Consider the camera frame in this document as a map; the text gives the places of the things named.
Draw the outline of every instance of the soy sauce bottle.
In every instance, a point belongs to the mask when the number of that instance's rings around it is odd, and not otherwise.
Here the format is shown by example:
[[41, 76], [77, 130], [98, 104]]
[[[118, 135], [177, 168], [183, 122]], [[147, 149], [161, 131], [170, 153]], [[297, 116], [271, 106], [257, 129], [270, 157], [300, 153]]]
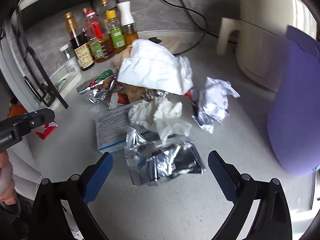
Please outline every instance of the soy sauce bottle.
[[70, 37], [72, 48], [74, 49], [76, 56], [81, 62], [82, 70], [89, 70], [94, 66], [94, 60], [87, 45], [88, 40], [84, 36], [84, 33], [78, 29], [76, 21], [73, 18], [73, 14], [71, 12], [65, 14], [64, 20], [66, 22], [66, 27]]

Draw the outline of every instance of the silver screw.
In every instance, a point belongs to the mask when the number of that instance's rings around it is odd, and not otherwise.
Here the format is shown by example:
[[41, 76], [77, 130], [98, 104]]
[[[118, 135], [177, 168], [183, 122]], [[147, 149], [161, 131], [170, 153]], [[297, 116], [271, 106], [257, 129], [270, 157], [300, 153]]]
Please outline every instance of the silver screw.
[[279, 185], [279, 184], [280, 184], [279, 179], [276, 179], [276, 178], [273, 178], [273, 179], [272, 179], [272, 182], [273, 182], [274, 184], [276, 184], [276, 185]]
[[41, 184], [43, 184], [43, 185], [46, 185], [46, 184], [48, 184], [49, 183], [49, 179], [43, 179], [42, 181], [41, 181]]
[[78, 174], [73, 174], [70, 179], [73, 180], [73, 181], [76, 181], [80, 178], [80, 176]]
[[251, 179], [251, 176], [247, 173], [242, 174], [241, 177], [242, 177], [242, 179], [247, 180], [247, 181]]

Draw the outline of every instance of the countertop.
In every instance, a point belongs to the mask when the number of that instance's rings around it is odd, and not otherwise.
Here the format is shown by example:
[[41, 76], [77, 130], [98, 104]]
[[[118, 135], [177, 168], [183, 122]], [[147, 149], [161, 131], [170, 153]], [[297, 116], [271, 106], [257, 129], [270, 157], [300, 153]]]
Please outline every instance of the countertop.
[[[124, 153], [113, 154], [114, 167], [96, 200], [88, 207], [110, 240], [212, 239], [229, 214], [227, 201], [207, 165], [208, 154], [216, 150], [226, 163], [255, 180], [278, 178], [292, 214], [293, 239], [298, 239], [312, 218], [305, 218], [313, 198], [313, 176], [294, 177], [279, 164], [271, 148], [266, 116], [275, 93], [247, 78], [236, 63], [234, 47], [217, 56], [215, 42], [204, 42], [186, 53], [193, 70], [195, 89], [204, 87], [207, 76], [229, 81], [241, 97], [229, 97], [229, 113], [223, 123], [215, 123], [214, 133], [201, 130], [192, 119], [186, 97], [170, 95], [183, 103], [183, 119], [192, 124], [190, 138], [195, 143], [207, 171], [180, 176], [158, 187], [134, 187]], [[184, 43], [180, 48], [190, 46]], [[83, 82], [103, 70], [113, 68], [112, 60], [83, 73]], [[31, 152], [44, 177], [51, 181], [81, 174], [101, 157], [97, 150], [95, 119], [108, 110], [92, 104], [73, 89], [55, 110], [59, 127], [46, 140], [28, 135]], [[244, 238], [253, 222], [259, 201], [254, 201], [239, 238]]]

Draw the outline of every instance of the purple trash can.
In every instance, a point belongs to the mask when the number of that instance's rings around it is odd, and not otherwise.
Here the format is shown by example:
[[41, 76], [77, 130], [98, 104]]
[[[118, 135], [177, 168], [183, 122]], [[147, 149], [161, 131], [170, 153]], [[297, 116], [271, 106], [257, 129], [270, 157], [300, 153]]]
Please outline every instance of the purple trash can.
[[289, 26], [282, 82], [268, 113], [268, 135], [282, 167], [295, 176], [320, 165], [320, 44]]

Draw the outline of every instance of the shelf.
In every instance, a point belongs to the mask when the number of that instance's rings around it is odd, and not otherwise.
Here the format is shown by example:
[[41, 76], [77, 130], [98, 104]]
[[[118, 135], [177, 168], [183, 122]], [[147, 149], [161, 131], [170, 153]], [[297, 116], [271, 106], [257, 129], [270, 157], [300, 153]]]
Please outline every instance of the shelf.
[[21, 11], [22, 25], [26, 30], [57, 12], [90, 1], [91, 0], [39, 0]]

